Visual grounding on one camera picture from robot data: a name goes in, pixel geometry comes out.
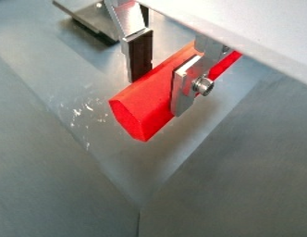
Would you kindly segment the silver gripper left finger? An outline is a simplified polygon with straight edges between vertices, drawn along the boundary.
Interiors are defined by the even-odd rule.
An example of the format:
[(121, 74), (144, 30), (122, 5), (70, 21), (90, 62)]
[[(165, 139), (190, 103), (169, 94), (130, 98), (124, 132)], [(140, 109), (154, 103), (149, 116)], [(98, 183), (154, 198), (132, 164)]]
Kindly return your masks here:
[(152, 70), (153, 31), (145, 26), (136, 0), (105, 0), (126, 59), (128, 81), (137, 81)]

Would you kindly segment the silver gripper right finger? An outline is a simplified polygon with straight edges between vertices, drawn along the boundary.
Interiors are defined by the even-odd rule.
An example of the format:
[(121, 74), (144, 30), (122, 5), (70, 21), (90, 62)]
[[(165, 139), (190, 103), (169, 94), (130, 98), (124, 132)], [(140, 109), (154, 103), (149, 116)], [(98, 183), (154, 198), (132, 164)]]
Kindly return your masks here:
[(200, 94), (206, 96), (213, 89), (208, 73), (212, 67), (230, 52), (230, 49), (210, 37), (197, 34), (196, 53), (173, 70), (170, 112), (178, 117)]

